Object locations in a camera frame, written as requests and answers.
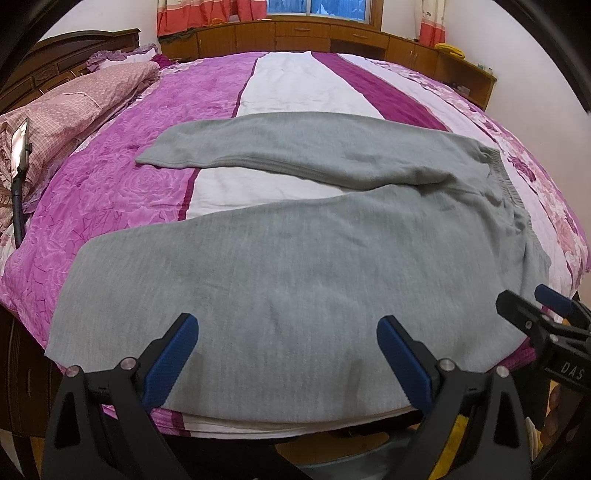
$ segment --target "purple ruffled pillowcase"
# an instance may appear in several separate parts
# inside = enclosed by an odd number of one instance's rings
[[[169,60],[166,55],[158,53],[158,46],[156,44],[149,43],[148,45],[136,48],[132,52],[124,52],[121,50],[98,51],[86,60],[86,68],[88,68],[90,72],[94,72],[96,70],[113,66],[114,64],[136,63],[139,61],[154,61],[161,69],[174,64],[174,62]]]

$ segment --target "curtain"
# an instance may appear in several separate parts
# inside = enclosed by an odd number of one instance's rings
[[[445,0],[415,0],[418,42],[428,47],[445,43],[443,13]]]
[[[194,27],[226,23],[230,15],[240,21],[267,16],[267,0],[158,0],[158,36]]]

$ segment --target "window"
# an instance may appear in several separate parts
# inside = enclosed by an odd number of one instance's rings
[[[267,0],[267,13],[327,15],[369,23],[371,0]]]

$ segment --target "wooden headboard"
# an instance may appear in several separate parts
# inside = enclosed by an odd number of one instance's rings
[[[37,43],[0,91],[0,113],[39,98],[62,83],[88,73],[86,60],[100,50],[132,51],[139,46],[139,30],[86,30],[51,37]]]

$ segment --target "wooden bed frame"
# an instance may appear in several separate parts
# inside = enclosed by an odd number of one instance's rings
[[[134,50],[139,46],[138,33],[138,29],[79,31],[37,43],[0,91],[0,113],[26,105],[88,73],[86,60],[97,51]],[[61,373],[18,319],[2,306],[0,375],[0,429],[12,432],[25,477],[38,479],[43,444],[39,438],[45,436]]]
[[[86,60],[100,50],[132,51],[139,30],[70,32],[40,41],[0,92],[0,113],[32,102],[62,83],[88,73]]]

